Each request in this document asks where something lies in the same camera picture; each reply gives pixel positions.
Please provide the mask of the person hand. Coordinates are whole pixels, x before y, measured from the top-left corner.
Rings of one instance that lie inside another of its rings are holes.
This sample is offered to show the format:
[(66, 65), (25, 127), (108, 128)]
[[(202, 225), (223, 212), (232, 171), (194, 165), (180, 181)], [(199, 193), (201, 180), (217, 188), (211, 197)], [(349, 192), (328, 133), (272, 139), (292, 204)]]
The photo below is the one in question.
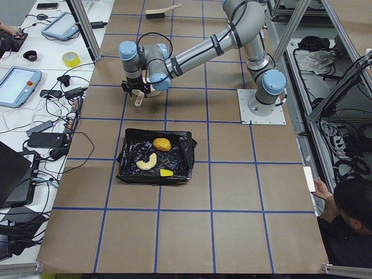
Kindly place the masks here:
[(317, 177), (313, 180), (315, 191), (312, 194), (320, 199), (326, 200), (330, 197), (333, 197), (333, 194), (328, 190), (327, 185), (321, 180), (320, 177)]

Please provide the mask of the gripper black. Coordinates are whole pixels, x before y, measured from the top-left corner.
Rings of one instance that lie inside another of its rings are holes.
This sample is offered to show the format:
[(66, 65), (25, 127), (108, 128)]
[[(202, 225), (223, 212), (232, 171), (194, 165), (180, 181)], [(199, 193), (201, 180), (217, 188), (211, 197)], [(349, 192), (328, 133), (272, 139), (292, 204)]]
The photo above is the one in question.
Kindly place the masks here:
[(151, 93), (150, 83), (144, 82), (142, 77), (128, 78), (127, 80), (123, 80), (121, 82), (121, 87), (126, 94), (129, 94), (130, 97), (133, 96), (134, 90), (143, 92), (145, 94), (145, 97), (147, 97), (147, 95)]

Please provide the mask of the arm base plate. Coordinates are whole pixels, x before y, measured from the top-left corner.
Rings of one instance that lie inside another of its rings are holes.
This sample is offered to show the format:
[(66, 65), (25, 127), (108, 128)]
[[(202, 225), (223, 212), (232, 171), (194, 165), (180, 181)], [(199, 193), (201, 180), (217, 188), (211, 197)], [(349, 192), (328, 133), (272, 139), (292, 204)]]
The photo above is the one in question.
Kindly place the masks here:
[(281, 99), (271, 105), (263, 105), (256, 100), (256, 90), (237, 89), (240, 118), (242, 124), (286, 125)]

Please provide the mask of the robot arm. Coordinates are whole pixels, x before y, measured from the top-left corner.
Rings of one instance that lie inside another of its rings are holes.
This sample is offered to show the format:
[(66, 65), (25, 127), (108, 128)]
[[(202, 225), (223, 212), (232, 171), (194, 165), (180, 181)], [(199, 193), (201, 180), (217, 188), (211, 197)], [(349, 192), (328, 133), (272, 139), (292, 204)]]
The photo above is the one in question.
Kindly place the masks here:
[(274, 59), (265, 50), (260, 35), (265, 22), (264, 7), (259, 1), (223, 1), (222, 8), (227, 28), (177, 55), (172, 55), (163, 43), (122, 42), (119, 56), (126, 75), (121, 83), (123, 91), (131, 94), (138, 90), (145, 95), (151, 89), (164, 91), (170, 87), (171, 79), (232, 49), (244, 48), (247, 69), (257, 86), (251, 109), (257, 113), (275, 107), (286, 79), (274, 68)]

